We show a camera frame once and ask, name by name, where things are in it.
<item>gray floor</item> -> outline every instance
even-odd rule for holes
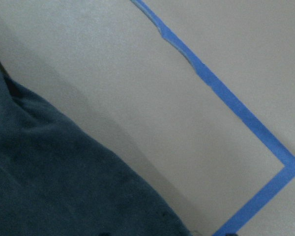
[[[146,3],[295,154],[295,0]],[[0,0],[0,60],[199,235],[283,167],[129,0]],[[295,236],[295,179],[239,234]]]

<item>dark blue cloth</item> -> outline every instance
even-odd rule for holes
[[[113,152],[0,71],[0,236],[189,236]]]

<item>tape strip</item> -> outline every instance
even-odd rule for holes
[[[238,222],[238,216],[245,216],[244,219],[239,221],[241,225],[244,225],[295,176],[295,157],[143,1],[131,1],[156,25],[161,36],[186,57],[197,75],[212,88],[215,94],[221,98],[221,100],[242,120],[242,122],[261,140],[261,142],[284,164],[285,167],[282,171],[280,171],[254,198],[252,198],[247,203],[247,206],[245,205],[246,207],[244,206],[239,210],[240,213],[238,215],[235,215],[230,219],[231,225],[235,220]],[[249,215],[248,211],[250,210],[255,213]],[[214,236],[224,236],[225,233],[230,232],[218,231]]]
[[[240,230],[294,177],[292,170],[288,167],[284,167],[252,199],[250,199],[238,212],[236,212],[235,215],[216,231],[213,236],[224,236],[227,232],[232,233]]]
[[[246,124],[246,126],[285,165],[295,171],[295,157],[286,147],[248,110],[248,108],[204,65],[201,60],[156,16],[141,0],[131,0],[157,26],[162,37],[177,48],[190,62],[197,75],[212,88],[216,95]]]

